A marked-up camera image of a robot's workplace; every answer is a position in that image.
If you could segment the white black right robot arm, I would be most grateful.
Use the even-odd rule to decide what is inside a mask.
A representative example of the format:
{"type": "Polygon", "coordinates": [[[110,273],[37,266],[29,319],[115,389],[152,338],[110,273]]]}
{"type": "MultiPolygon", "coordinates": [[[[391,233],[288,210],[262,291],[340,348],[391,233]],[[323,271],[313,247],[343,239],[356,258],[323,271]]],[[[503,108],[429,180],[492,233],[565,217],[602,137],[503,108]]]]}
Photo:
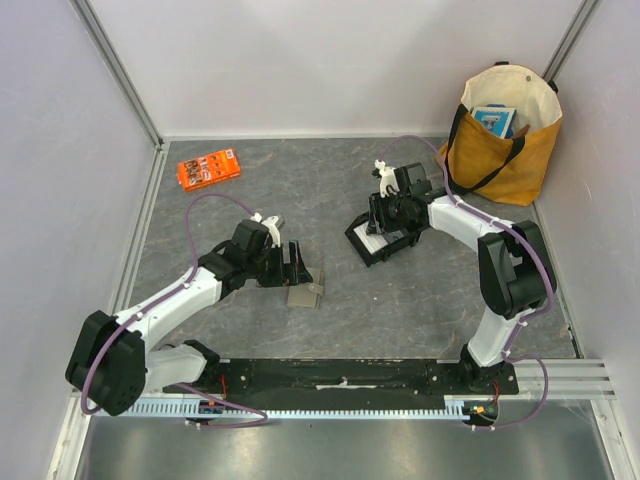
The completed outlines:
{"type": "Polygon", "coordinates": [[[419,162],[394,168],[377,160],[372,174],[379,189],[369,197],[364,222],[353,229],[367,265],[416,245],[427,229],[476,253],[485,311],[461,351],[457,377],[465,391],[483,392],[505,365],[526,316],[553,299],[557,284],[539,227],[492,217],[447,188],[434,189],[419,162]]]}

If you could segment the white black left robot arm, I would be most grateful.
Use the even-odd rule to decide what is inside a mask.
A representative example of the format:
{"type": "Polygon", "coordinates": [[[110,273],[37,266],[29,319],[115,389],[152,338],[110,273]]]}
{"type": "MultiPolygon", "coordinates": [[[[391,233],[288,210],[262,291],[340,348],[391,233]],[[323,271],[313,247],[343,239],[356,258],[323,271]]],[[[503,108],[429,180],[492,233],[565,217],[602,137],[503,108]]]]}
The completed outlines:
{"type": "Polygon", "coordinates": [[[158,343],[197,312],[224,300],[249,280],[263,288],[308,284],[313,278],[298,242],[284,245],[278,216],[254,215],[231,239],[200,256],[184,275],[126,310],[101,310],[84,321],[65,371],[69,384],[111,416],[149,391],[186,383],[201,393],[216,388],[220,357],[197,340],[160,349],[158,343]]]}

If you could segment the beige leather card holder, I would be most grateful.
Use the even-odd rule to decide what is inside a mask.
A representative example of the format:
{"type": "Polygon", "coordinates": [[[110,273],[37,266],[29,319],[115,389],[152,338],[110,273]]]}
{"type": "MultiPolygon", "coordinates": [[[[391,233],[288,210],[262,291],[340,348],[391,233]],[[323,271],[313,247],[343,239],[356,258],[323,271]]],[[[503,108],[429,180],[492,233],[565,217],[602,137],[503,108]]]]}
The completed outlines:
{"type": "Polygon", "coordinates": [[[293,308],[318,309],[324,295],[324,271],[310,268],[312,276],[310,283],[300,284],[289,288],[287,306],[293,308]]]}

